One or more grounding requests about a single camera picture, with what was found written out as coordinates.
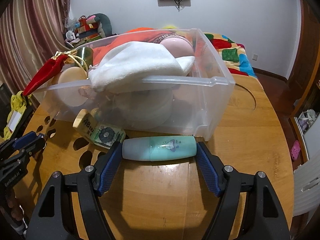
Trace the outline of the left hand holding gripper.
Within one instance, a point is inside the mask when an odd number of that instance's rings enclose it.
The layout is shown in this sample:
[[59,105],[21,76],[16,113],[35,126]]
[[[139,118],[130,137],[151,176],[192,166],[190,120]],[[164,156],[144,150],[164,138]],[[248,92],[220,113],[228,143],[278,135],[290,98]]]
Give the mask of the left hand holding gripper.
[[11,195],[7,195],[7,204],[10,209],[11,217],[18,222],[21,222],[23,219],[23,210],[15,197],[14,191],[11,192]]

